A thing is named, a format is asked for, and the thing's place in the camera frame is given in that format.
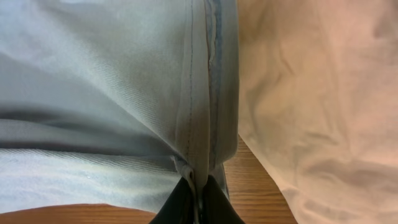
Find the wood grain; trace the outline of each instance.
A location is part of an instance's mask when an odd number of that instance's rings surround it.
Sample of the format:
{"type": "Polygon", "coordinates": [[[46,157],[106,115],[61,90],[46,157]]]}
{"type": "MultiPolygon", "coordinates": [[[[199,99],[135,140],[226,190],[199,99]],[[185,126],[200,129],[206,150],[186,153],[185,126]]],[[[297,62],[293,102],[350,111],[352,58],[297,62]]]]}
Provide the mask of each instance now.
{"type": "MultiPolygon", "coordinates": [[[[297,223],[274,181],[239,140],[235,157],[225,163],[231,203],[247,223],[297,223]]],[[[66,205],[0,215],[1,224],[149,223],[155,214],[109,205],[66,205]]]]}

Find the wooden surface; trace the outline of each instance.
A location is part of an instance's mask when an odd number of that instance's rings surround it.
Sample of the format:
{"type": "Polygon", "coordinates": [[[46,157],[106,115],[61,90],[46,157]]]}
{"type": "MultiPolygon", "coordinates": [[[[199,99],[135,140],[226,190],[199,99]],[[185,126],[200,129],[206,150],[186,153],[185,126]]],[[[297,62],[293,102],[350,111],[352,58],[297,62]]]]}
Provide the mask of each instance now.
{"type": "MultiPolygon", "coordinates": [[[[246,223],[297,223],[274,181],[240,140],[234,158],[225,163],[231,203],[246,223]]],[[[1,224],[149,223],[154,214],[109,205],[67,205],[0,215],[1,224]]]]}

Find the beige garment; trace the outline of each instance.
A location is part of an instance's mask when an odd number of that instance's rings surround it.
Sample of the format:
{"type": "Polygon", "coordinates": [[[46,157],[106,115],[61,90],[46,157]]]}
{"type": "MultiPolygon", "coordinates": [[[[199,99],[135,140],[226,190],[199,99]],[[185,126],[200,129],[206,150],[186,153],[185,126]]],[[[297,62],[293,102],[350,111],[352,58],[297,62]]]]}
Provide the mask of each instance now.
{"type": "Polygon", "coordinates": [[[398,2],[239,1],[239,133],[299,223],[398,223],[398,2]]]}

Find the gray garment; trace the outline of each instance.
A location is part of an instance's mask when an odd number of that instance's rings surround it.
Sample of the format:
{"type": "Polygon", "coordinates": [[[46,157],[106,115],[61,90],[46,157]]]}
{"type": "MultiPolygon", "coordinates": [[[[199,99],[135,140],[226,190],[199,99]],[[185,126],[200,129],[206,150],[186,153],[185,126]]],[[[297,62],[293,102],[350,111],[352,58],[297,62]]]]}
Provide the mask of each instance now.
{"type": "Polygon", "coordinates": [[[225,188],[237,28],[235,1],[0,1],[0,212],[225,188]]]}

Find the light blue fabric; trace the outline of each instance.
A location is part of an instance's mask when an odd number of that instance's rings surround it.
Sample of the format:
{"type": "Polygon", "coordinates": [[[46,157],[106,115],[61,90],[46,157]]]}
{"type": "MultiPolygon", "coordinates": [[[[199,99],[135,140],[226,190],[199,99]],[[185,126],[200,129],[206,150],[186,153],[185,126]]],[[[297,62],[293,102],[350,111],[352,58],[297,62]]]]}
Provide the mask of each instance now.
{"type": "Polygon", "coordinates": [[[0,1],[0,213],[225,188],[237,115],[234,1],[0,1]]]}

